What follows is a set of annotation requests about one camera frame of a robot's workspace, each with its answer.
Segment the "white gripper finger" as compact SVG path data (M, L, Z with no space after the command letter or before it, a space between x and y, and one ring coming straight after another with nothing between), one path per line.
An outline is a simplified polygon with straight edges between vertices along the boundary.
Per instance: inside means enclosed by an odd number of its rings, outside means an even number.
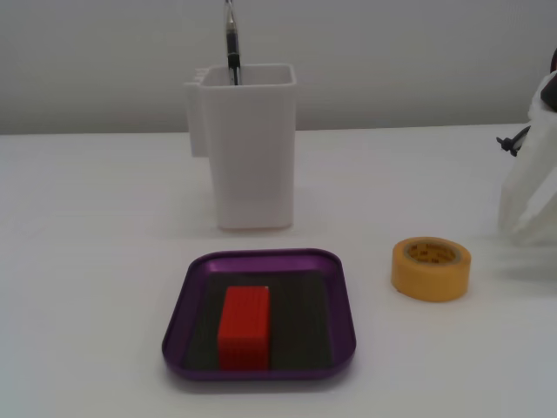
M520 216L540 183L556 168L556 124L535 125L529 130L502 187L498 227L516 235Z
M556 168L540 183L527 202L516 229L520 245L556 244Z

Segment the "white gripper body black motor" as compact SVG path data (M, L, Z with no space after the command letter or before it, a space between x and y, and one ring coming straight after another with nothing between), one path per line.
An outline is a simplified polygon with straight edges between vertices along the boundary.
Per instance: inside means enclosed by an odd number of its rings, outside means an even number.
M556 124L556 51L551 58L549 74L542 79L534 93L528 118L531 127Z

